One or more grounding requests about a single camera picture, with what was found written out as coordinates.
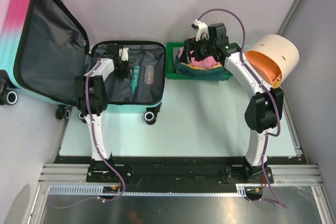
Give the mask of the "pink cloth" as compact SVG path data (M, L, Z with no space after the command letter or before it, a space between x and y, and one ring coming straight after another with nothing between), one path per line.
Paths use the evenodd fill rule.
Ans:
M218 68L221 66L221 64L219 62L216 62L212 56L207 57L206 59L201 60L201 61L197 61L195 60L195 58L191 58L191 60L188 60L186 53L184 51L184 47L181 47L179 49L177 58L179 59L181 64L186 65L192 69L209 70L209 69L214 69L214 68Z

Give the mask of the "dark green shorts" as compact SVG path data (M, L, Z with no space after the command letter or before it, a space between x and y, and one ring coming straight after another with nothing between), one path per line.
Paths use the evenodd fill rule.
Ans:
M183 50L175 56L175 73L185 76L186 79L226 81L233 76L227 69L215 62L213 57L206 58L199 63L194 58L191 63L187 63L186 59L186 53Z

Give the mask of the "yellow towel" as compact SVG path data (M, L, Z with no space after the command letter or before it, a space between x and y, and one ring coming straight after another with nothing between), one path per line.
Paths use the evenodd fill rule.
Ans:
M222 65L219 62L216 62L213 59L202 60L202 61L192 61L191 63L181 62L181 65L187 66L194 70L204 70L204 71L222 67Z

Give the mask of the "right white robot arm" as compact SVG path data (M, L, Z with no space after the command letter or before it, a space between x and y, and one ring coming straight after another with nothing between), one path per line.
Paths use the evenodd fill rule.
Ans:
M249 104L244 118L250 129L250 137L243 164L237 168L237 176L254 183L267 174L268 140L270 136L280 134L284 93L280 88L269 85L253 69L242 46L229 42L223 23L206 25L196 19L191 26L196 35L184 42L187 57L195 60L213 57L237 79L247 93Z

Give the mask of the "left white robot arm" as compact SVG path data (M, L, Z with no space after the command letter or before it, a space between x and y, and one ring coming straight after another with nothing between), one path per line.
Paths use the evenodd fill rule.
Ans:
M128 77L128 47L112 44L87 73L75 78L76 107L89 128L94 161L107 161L112 155L104 142L104 113L109 103L105 81L112 73L121 79Z

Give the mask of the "pink and teal kids suitcase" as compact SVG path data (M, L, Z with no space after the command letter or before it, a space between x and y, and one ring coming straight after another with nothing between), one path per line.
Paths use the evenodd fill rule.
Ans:
M15 105L18 94L57 104L56 118L67 119L76 107L75 78L87 73L112 44L129 48L130 75L105 81L108 112L142 113L156 122L162 105L166 49L156 41L109 40L90 46L87 33L61 0L10 0L1 32L1 105ZM138 86L131 94L134 66ZM144 83L154 66L154 82Z

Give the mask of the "green plastic tray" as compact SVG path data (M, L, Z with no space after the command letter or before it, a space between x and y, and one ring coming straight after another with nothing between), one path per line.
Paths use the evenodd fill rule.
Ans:
M165 75L172 80L208 80L208 81L226 81L233 75L225 70L223 72L208 72L204 70L192 70L189 67L183 67L182 73L176 70L176 57L179 49L184 45L183 42L168 42L166 44L166 70Z

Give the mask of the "clear plastic bottle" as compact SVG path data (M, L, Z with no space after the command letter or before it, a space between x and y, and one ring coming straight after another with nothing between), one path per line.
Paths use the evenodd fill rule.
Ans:
M144 74L144 83L151 85L154 82L154 66L147 65Z

